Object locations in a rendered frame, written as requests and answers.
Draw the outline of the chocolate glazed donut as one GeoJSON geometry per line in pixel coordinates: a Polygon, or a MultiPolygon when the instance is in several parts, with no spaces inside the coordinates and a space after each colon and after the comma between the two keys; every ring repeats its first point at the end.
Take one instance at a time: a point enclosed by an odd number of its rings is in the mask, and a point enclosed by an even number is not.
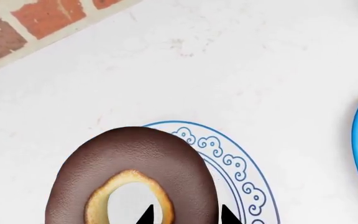
{"type": "Polygon", "coordinates": [[[86,141],[60,168],[45,224],[124,224],[108,215],[110,195],[145,184],[162,209],[162,224],[218,224],[214,180],[186,141],[153,128],[109,130],[86,141]]]}

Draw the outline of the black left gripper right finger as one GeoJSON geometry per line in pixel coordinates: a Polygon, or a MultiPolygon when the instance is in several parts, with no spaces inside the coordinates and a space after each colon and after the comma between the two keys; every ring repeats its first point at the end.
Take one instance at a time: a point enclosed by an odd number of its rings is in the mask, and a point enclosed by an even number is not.
{"type": "Polygon", "coordinates": [[[221,224],[241,224],[241,222],[226,205],[222,205],[221,224]]]}

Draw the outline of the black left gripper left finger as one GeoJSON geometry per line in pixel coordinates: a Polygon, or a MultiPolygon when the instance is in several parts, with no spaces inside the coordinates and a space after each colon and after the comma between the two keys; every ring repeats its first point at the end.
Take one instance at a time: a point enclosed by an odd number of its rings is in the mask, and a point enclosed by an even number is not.
{"type": "Polygon", "coordinates": [[[154,205],[150,205],[136,224],[154,224],[154,205]]]}

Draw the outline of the white plate with blue pattern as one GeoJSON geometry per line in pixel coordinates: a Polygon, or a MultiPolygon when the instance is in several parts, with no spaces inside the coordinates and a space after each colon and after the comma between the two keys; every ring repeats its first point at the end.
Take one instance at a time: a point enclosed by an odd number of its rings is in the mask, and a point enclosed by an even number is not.
{"type": "Polygon", "coordinates": [[[146,124],[186,141],[206,163],[220,205],[242,224],[282,224],[273,193],[263,173],[243,148],[208,126],[189,121],[146,124]]]}

